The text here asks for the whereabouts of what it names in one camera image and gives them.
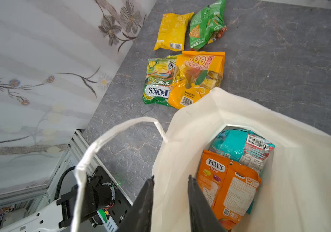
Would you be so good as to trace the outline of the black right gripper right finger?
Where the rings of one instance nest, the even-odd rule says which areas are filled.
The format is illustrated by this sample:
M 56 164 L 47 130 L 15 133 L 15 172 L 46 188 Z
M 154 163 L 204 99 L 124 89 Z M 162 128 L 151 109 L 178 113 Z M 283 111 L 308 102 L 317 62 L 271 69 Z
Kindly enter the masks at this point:
M 224 232 L 207 199 L 203 195 L 197 180 L 189 175 L 188 199 L 192 232 Z

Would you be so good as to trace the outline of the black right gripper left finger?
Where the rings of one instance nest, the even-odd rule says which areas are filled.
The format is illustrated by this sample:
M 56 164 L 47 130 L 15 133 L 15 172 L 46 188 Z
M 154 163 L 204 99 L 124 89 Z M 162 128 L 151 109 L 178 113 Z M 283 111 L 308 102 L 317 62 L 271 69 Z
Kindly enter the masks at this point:
M 117 232 L 150 232 L 153 209 L 154 176 L 147 179 Z

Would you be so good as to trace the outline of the orange Fox's candy bag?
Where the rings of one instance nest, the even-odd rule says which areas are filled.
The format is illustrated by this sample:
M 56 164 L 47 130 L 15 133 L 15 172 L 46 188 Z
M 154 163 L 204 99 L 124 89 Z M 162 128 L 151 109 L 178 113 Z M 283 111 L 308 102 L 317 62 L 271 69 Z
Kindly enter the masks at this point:
M 224 229 L 230 231 L 242 221 L 261 182 L 255 170 L 203 151 L 197 183 Z

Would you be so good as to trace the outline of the teal mint candy bag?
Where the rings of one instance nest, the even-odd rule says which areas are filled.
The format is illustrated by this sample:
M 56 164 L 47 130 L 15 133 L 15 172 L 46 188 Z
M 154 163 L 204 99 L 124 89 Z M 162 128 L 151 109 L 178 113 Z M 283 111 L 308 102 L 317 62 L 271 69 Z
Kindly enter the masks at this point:
M 209 151 L 219 154 L 261 173 L 266 159 L 275 145 L 251 130 L 221 131 L 213 140 Z

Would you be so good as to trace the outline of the white paper shopping bag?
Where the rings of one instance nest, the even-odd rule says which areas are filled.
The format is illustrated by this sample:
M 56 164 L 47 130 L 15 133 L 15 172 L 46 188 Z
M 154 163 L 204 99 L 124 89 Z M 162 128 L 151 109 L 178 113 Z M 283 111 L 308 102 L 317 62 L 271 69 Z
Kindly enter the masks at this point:
M 167 131 L 141 117 L 95 140 L 75 169 L 71 231 L 82 220 L 86 170 L 118 133 L 152 122 L 163 142 L 121 231 L 331 232 L 331 136 L 254 101 L 213 89 L 179 110 Z M 226 126 L 252 129 L 274 144 L 261 173 L 206 151 Z

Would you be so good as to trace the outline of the orange snack pack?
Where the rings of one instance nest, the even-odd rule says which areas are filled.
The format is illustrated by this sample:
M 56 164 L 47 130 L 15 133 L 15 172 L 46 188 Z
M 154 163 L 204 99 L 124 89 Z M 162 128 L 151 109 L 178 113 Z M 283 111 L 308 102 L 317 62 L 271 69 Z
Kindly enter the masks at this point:
M 219 87 L 224 64 L 224 52 L 183 51 L 176 60 L 168 99 L 170 106 L 184 108 Z

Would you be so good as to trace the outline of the green yellow snack pack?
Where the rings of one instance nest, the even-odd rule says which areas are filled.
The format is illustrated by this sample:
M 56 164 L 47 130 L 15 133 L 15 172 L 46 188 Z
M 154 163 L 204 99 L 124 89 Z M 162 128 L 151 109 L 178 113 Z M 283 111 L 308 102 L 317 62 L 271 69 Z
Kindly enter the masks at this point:
M 170 106 L 168 100 L 179 54 L 165 58 L 148 59 L 143 89 L 144 104 Z

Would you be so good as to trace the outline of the yellow chip bag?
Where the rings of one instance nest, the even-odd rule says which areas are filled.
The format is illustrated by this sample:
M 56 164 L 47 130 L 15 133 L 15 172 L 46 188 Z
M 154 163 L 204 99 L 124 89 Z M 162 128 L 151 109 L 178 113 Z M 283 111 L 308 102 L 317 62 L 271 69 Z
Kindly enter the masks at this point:
M 160 48 L 183 51 L 188 23 L 194 12 L 188 14 L 163 14 L 154 51 Z

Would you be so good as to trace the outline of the green snack bag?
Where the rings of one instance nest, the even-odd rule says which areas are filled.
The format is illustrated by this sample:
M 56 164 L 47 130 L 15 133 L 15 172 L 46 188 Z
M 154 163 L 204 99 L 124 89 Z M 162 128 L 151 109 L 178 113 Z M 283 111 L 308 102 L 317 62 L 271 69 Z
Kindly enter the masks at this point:
M 190 22 L 190 50 L 198 51 L 203 46 L 220 39 L 227 30 L 223 20 L 226 0 L 219 0 L 195 14 Z

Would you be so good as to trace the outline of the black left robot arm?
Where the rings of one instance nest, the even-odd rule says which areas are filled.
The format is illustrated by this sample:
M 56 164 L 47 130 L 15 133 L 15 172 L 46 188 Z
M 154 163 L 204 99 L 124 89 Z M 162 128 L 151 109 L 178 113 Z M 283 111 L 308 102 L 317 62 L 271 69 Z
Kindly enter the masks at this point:
M 70 227 L 73 222 L 73 213 L 77 209 L 76 199 L 78 185 L 74 185 L 70 192 L 60 195 L 64 178 L 75 167 L 70 167 L 62 173 L 55 192 L 54 201 L 36 213 L 14 222 L 0 232 L 60 232 Z M 96 174 L 86 176 L 88 183 L 84 190 L 83 206 L 78 219 L 84 222 L 95 216 L 98 210 L 110 208 L 115 200 L 115 188 L 111 182 L 103 182 Z

